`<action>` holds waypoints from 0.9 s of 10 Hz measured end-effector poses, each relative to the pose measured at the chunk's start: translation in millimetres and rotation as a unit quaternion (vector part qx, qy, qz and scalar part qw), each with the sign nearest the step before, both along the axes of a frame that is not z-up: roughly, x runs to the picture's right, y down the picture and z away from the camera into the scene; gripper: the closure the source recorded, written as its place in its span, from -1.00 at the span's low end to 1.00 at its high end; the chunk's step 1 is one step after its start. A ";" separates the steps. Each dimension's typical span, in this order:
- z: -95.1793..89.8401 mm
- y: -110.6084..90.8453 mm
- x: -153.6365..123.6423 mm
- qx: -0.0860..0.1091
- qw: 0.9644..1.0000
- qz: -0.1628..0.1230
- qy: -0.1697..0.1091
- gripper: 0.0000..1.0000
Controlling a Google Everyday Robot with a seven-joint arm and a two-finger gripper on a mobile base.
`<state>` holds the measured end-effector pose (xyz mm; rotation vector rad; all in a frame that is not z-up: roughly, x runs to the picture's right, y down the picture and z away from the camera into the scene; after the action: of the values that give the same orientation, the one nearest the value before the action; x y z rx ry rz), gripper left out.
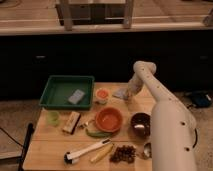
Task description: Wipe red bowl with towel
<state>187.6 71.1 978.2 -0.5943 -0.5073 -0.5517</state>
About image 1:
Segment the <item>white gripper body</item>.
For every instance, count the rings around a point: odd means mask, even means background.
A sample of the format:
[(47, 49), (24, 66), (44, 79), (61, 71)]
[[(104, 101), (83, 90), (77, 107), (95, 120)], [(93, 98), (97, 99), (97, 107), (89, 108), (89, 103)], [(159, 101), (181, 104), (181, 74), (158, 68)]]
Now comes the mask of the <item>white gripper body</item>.
[(143, 88), (143, 81), (137, 76), (134, 75), (128, 82), (126, 95), (128, 99), (131, 99), (133, 96), (137, 95)]

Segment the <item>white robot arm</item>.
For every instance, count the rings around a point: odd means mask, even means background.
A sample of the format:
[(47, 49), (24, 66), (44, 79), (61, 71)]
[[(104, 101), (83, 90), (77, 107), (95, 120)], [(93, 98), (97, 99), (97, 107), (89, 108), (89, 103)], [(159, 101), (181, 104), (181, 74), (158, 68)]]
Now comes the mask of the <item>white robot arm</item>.
[(195, 119), (155, 76), (156, 65), (137, 61), (128, 82), (129, 96), (146, 86), (156, 103), (151, 112), (152, 171), (197, 171), (191, 131)]

